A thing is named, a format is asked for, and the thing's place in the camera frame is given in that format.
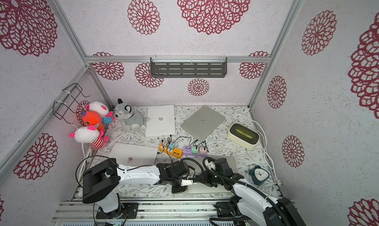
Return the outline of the teal charger plug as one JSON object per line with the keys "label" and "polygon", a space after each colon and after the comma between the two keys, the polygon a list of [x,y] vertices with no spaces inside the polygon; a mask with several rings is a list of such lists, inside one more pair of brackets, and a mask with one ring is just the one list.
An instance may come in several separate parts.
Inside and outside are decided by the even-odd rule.
{"label": "teal charger plug", "polygon": [[175,145],[174,145],[174,143],[170,143],[170,144],[168,145],[168,149],[170,149],[170,150],[174,150],[174,149],[175,149]]}

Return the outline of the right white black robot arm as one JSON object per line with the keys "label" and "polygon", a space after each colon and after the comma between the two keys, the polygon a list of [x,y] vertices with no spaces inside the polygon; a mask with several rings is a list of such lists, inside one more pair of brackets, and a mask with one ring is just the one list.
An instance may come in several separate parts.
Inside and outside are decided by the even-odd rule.
{"label": "right white black robot arm", "polygon": [[202,180],[210,187],[223,186],[234,195],[226,202],[216,202],[216,222],[231,221],[235,226],[245,226],[248,221],[255,226],[305,226],[306,223],[294,203],[283,197],[269,196],[251,185],[242,175],[233,172],[225,158],[203,159]]}

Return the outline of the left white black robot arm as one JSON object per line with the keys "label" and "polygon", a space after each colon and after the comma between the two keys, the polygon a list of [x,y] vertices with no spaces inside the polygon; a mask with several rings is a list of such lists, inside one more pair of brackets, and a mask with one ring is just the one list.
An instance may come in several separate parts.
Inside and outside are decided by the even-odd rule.
{"label": "left white black robot arm", "polygon": [[187,186],[199,182],[203,174],[203,168],[200,167],[197,175],[190,175],[186,161],[131,167],[118,164],[115,158],[106,158],[83,173],[83,182],[80,184],[83,190],[82,203],[98,205],[100,219],[126,219],[130,214],[115,188],[136,184],[171,185],[173,193],[183,192]]}

